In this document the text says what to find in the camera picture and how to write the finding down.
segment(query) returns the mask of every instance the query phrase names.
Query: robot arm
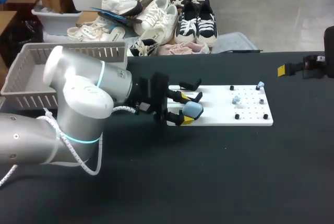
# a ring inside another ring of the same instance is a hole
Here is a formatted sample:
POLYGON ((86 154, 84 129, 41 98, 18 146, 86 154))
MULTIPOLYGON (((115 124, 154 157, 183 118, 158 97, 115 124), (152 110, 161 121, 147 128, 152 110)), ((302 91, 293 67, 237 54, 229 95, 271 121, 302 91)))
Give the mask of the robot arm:
POLYGON ((62 46, 56 46, 49 55, 43 82, 57 92, 57 120, 50 115, 32 119, 1 114, 0 164, 82 166, 96 175, 101 165, 100 136, 113 111, 154 113, 157 122, 176 125, 189 124, 203 113, 198 103, 202 94, 192 99, 171 91, 167 75, 155 73, 151 79, 141 78, 133 85, 129 71, 62 46), (183 110, 179 114, 168 112, 167 98, 185 104, 183 110), (114 108, 114 104, 126 106, 114 108), (85 162, 97 146, 98 168, 91 171, 85 162))

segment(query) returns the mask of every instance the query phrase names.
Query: white sneaker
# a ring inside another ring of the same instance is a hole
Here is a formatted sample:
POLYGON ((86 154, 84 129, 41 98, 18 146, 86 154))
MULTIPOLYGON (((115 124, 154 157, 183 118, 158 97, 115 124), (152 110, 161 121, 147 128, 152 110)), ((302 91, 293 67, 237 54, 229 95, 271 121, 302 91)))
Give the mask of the white sneaker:
POLYGON ((148 56, 165 38, 162 28, 151 28, 145 31, 142 36, 127 50, 127 56, 148 56))
POLYGON ((112 23, 111 23, 109 20, 107 20, 107 19, 105 19, 105 18, 103 18, 103 17, 101 17, 101 16, 98 16, 98 17, 96 18, 96 20, 91 21, 91 22, 85 22, 85 23, 82 23, 82 24, 80 25, 80 27, 83 26, 83 25, 86 25, 86 26, 89 26, 89 27, 103 27, 103 28, 109 28, 111 24, 112 24, 112 23))
POLYGON ((169 0, 153 0, 137 17, 142 23, 134 25, 135 32, 141 36, 146 30, 153 28, 160 16, 159 10, 166 10, 168 4, 169 0))
POLYGON ((165 38, 161 43, 162 45, 165 45, 172 40, 175 25, 177 23, 177 16, 178 12, 175 5, 170 5, 166 11, 163 11, 162 9, 160 10, 160 17, 154 28, 160 27, 165 32, 165 38))
POLYGON ((72 27, 67 30, 67 35, 71 40, 81 42, 100 42, 121 40, 125 34, 122 27, 116 27, 111 33, 108 29, 101 27, 90 27, 82 25, 81 27, 72 27))
POLYGON ((142 11, 142 5, 136 0, 102 0, 101 8, 123 17, 135 17, 142 11))

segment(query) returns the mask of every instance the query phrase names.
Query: white cable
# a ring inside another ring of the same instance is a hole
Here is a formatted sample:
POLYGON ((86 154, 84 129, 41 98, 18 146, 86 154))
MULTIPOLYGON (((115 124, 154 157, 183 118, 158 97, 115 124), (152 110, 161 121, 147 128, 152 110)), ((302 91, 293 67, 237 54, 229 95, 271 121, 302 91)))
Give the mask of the white cable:
POLYGON ((2 186, 8 180, 8 178, 14 173, 15 169, 17 169, 17 165, 12 166, 10 171, 5 175, 5 177, 2 178, 0 181, 0 186, 2 186))
MULTIPOLYGON (((126 106, 119 106, 115 107, 112 112, 124 110, 130 113, 136 113, 136 110, 131 107, 126 107, 126 106)), ((101 169, 101 161, 102 161, 102 135, 99 138, 99 153, 98 153, 98 164, 97 168, 95 171, 91 170, 84 161, 79 157, 71 143, 68 141, 64 133, 60 130, 59 125, 57 123, 57 120, 52 116, 52 113, 48 110, 45 109, 45 116, 40 116, 37 118, 38 120, 45 120, 47 121, 54 129, 56 129, 56 135, 60 134, 61 140, 65 143, 67 146, 68 150, 71 152, 73 157, 76 159, 76 161, 80 164, 80 166, 90 175, 97 175, 100 172, 101 169)), ((9 172, 2 178, 0 181, 0 187, 8 180, 8 178, 14 173, 15 169, 17 169, 17 165, 13 165, 12 168, 9 170, 9 172)))

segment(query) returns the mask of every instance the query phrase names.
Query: gray floor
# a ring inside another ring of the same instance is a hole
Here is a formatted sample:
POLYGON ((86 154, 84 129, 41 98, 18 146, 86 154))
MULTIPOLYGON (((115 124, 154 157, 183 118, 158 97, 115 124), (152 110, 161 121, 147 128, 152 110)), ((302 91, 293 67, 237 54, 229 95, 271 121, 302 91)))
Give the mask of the gray floor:
POLYGON ((218 33, 241 32, 266 52, 323 51, 334 0, 210 0, 218 33))

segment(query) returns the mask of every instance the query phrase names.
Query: sneaker sole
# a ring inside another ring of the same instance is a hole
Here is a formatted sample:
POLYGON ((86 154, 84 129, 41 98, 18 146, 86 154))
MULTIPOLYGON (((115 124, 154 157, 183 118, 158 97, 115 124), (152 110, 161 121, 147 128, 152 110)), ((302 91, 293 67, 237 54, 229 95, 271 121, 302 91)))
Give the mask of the sneaker sole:
POLYGON ((202 45, 203 45, 204 43, 206 43, 206 44, 208 45, 208 47, 212 48, 212 47, 216 46, 216 44, 217 44, 217 38, 216 38, 215 41, 209 41, 209 42, 207 42, 207 41, 201 41, 201 40, 199 40, 199 39, 196 37, 196 43, 197 43, 197 44, 202 44, 202 45))
POLYGON ((174 39, 175 39, 175 42, 176 42, 177 44, 180 44, 180 43, 187 43, 187 42, 196 43, 196 38, 195 38, 195 37, 194 37, 194 39, 192 39, 192 40, 187 40, 187 39, 185 39, 185 40, 180 40, 180 39, 176 36, 176 30, 175 30, 175 37, 174 37, 174 39))

